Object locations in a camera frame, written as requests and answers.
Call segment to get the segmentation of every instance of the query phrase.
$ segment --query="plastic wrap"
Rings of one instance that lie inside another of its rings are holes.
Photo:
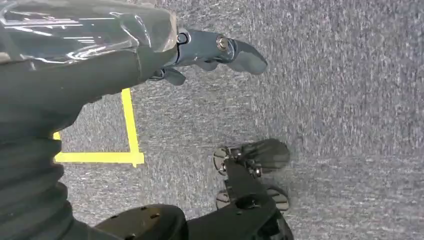
[[[146,4],[111,0],[0,0],[0,64],[72,64],[114,51],[177,43],[176,17]]]

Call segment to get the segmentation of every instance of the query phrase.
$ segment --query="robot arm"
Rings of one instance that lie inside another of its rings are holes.
[[[16,125],[0,129],[4,140],[59,131],[86,103],[146,80],[181,85],[180,66],[252,74],[267,67],[252,46],[177,28],[173,14],[149,4],[6,0],[0,23],[0,100],[9,103],[1,121]]]

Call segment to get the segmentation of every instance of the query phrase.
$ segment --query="screw hole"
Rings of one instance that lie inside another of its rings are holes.
[[[126,236],[123,240],[134,240],[136,239],[136,235],[135,234],[131,234],[129,236]]]
[[[155,219],[155,218],[157,218],[159,216],[160,216],[159,213],[155,213],[155,214],[153,214],[153,215],[150,216],[150,219]]]

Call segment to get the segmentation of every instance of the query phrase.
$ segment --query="metal bolt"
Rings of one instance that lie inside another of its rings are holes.
[[[187,38],[187,36],[184,33],[180,33],[176,37],[176,42],[178,44],[186,44],[188,41],[189,41],[189,39]]]
[[[216,40],[218,49],[221,51],[226,51],[228,49],[228,38],[224,36],[219,36]]]

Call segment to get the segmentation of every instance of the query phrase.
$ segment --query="yellow tape line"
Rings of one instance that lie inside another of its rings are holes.
[[[136,122],[134,120],[133,103],[129,88],[122,90],[122,106],[125,117],[126,132],[128,135],[129,152],[60,152],[55,156],[55,161],[59,163],[114,163],[132,164],[135,168],[137,164],[144,164],[145,157],[139,149],[137,139]],[[58,132],[54,133],[54,139],[60,140]]]

